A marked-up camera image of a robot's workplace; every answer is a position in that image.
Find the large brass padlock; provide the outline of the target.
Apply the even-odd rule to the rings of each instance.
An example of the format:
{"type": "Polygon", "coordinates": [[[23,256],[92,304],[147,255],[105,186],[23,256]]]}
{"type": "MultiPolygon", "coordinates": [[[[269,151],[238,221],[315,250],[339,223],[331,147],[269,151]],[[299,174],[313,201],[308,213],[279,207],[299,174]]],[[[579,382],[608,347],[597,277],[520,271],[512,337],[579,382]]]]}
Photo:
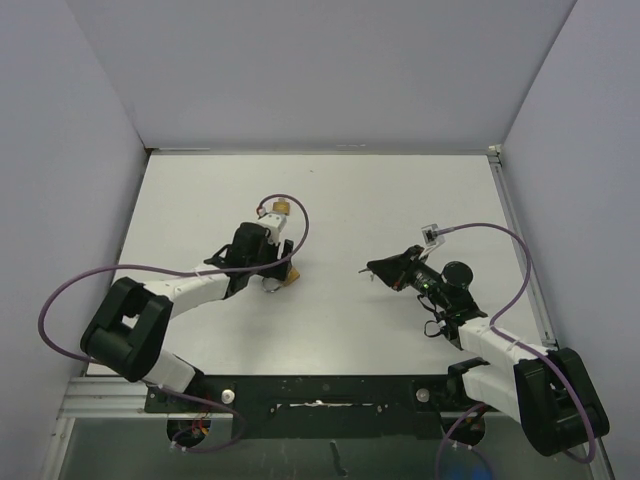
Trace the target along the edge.
{"type": "Polygon", "coordinates": [[[300,278],[299,271],[292,267],[291,270],[287,273],[284,280],[279,280],[275,278],[263,278],[261,280],[261,287],[265,293],[275,293],[278,290],[285,288],[300,278]]]}

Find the small brass padlock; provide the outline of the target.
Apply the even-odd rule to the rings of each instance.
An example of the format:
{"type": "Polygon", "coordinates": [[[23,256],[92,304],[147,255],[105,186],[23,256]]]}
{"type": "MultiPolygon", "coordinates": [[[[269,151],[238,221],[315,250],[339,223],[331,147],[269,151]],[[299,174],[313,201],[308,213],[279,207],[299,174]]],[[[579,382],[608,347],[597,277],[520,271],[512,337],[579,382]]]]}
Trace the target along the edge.
{"type": "Polygon", "coordinates": [[[271,211],[274,214],[289,216],[291,205],[287,199],[279,198],[273,202],[271,211]]]}

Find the silver key bunch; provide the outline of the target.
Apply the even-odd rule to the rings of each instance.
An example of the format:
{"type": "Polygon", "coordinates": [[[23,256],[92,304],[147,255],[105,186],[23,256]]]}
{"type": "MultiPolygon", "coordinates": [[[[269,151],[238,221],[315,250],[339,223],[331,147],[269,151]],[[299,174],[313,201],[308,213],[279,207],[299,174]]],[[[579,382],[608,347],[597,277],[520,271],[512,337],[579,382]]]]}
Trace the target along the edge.
{"type": "Polygon", "coordinates": [[[375,274],[369,269],[369,268],[364,268],[358,271],[358,274],[366,274],[369,276],[370,281],[373,281],[375,278],[375,274]]]}

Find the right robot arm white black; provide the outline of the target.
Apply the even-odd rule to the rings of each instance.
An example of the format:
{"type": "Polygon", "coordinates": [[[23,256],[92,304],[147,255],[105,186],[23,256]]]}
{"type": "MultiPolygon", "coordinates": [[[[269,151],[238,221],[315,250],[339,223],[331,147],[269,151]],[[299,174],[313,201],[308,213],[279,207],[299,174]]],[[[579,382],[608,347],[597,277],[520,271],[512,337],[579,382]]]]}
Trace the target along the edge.
{"type": "Polygon", "coordinates": [[[445,395],[459,409],[485,403],[519,423],[543,456],[568,450],[610,431],[608,416],[580,355],[521,342],[490,326],[472,297],[473,272],[462,262],[436,271],[418,245],[366,269],[394,291],[414,289],[432,312],[440,336],[472,359],[449,367],[445,395]]]}

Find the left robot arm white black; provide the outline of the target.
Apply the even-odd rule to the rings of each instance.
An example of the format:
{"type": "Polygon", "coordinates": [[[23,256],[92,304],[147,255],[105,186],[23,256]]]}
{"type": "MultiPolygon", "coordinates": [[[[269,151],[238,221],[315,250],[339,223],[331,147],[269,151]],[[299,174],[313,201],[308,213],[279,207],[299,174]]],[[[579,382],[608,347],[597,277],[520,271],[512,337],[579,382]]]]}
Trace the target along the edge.
{"type": "Polygon", "coordinates": [[[139,283],[118,279],[100,304],[83,336],[81,350],[130,382],[168,388],[168,399],[180,410],[200,405],[201,372],[163,349],[170,320],[205,303],[226,300],[243,290],[254,275],[284,281],[291,263],[272,264],[278,254],[293,251],[280,240],[286,216],[267,213],[243,222],[230,244],[196,268],[193,277],[139,283]]]}

